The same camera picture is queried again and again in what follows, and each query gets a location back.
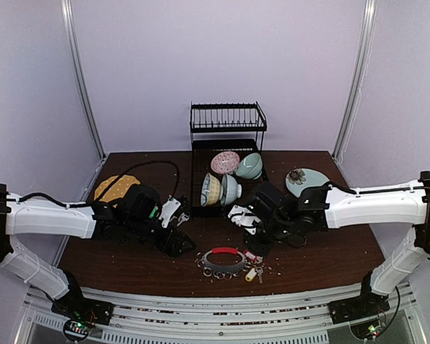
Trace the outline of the red tag key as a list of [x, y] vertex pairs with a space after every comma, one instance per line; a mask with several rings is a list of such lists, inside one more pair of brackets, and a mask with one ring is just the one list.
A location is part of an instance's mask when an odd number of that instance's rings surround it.
[[249, 250], [244, 250], [243, 255], [247, 258], [247, 260], [251, 263], [260, 264], [263, 262], [263, 257], [252, 253]]

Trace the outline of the yellow tag key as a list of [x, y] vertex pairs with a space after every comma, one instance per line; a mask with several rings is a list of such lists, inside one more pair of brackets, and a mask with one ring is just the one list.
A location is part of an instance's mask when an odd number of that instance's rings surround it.
[[256, 276], [257, 276], [257, 269], [253, 267], [246, 273], [244, 279], [247, 282], [252, 282]]

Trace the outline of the large grey red keyring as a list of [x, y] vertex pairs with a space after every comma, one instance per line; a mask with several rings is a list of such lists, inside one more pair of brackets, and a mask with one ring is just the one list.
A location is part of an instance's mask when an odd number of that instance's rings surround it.
[[203, 276], [216, 280], [231, 280], [248, 265], [246, 256], [233, 247], [214, 247], [207, 252], [200, 252], [196, 255], [195, 263]]

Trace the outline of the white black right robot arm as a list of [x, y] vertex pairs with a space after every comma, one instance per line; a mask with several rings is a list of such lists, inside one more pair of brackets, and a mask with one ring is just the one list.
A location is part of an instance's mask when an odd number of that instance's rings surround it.
[[360, 224], [410, 224], [405, 238], [380, 266], [369, 272], [363, 293], [353, 301], [360, 316], [370, 315], [394, 287], [430, 257], [430, 171], [419, 179], [371, 188], [346, 188], [332, 181], [286, 196], [261, 183], [239, 216], [231, 220], [257, 239], [304, 237]]

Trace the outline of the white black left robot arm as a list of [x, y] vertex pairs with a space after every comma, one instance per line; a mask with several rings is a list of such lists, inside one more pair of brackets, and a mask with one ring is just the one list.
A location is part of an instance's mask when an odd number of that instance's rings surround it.
[[0, 183], [0, 267], [42, 290], [73, 318], [84, 317], [89, 304], [76, 278], [27, 249], [17, 235], [137, 239], [170, 257], [180, 257], [196, 248], [173, 224], [186, 220], [185, 202], [184, 197], [161, 202], [156, 190], [133, 184], [124, 196], [111, 201], [65, 204], [44, 193], [12, 194]]

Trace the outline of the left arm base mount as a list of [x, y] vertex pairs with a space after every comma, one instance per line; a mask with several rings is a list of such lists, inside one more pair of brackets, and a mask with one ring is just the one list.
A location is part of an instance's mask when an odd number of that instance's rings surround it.
[[80, 302], [50, 301], [51, 311], [67, 318], [62, 326], [62, 334], [73, 343], [86, 340], [98, 325], [109, 325], [114, 310], [111, 302], [94, 299], [83, 299]]

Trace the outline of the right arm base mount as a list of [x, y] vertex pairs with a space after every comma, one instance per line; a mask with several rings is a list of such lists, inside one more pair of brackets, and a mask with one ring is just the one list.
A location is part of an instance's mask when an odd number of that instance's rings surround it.
[[387, 326], [389, 302], [384, 297], [351, 297], [328, 304], [334, 325], [349, 323], [350, 332], [359, 340], [375, 340]]

